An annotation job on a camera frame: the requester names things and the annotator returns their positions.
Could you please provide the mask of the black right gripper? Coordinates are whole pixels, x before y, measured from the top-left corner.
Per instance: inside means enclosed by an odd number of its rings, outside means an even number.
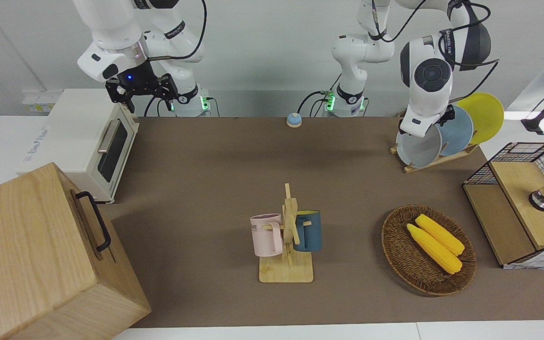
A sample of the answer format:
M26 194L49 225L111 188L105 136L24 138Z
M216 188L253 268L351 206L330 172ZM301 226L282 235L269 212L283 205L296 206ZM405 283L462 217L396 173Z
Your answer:
M112 103L125 105L135 113L132 101L134 95L155 95L167 103L178 98L178 88L170 74L157 78L149 61L127 69L114 76L116 80L106 80L105 88Z

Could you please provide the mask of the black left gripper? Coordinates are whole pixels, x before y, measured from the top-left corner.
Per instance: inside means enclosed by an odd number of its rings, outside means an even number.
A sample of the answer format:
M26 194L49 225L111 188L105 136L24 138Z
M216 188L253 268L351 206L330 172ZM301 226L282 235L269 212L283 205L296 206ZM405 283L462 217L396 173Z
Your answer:
M437 120L435 124L442 127L445 123L453 120L455 116L455 108L453 107L453 105L448 105L445 109L444 114Z

